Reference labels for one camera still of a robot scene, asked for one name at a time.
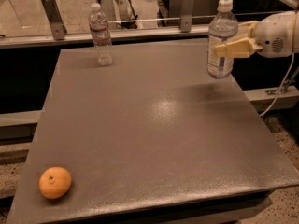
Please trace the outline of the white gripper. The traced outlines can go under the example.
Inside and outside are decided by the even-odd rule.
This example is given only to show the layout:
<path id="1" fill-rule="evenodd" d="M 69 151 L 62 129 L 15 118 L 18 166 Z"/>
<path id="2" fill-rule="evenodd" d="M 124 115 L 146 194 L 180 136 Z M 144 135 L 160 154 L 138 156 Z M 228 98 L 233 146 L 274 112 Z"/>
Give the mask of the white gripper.
<path id="1" fill-rule="evenodd" d="M 288 57 L 292 54 L 293 31 L 293 11 L 273 14 L 259 22 L 241 22 L 238 33 L 246 37 L 215 41 L 214 53 L 218 57 L 248 58 L 257 51 L 265 58 Z"/>

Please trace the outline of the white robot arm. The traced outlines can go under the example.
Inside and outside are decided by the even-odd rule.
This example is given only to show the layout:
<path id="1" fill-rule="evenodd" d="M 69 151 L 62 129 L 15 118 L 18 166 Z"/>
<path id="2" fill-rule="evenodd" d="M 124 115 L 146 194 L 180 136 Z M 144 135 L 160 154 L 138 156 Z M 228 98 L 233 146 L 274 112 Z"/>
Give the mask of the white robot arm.
<path id="1" fill-rule="evenodd" d="M 261 21 L 239 24 L 232 38 L 214 48 L 219 57 L 248 58 L 254 53 L 265 58 L 288 57 L 299 52 L 299 14 L 287 11 Z"/>

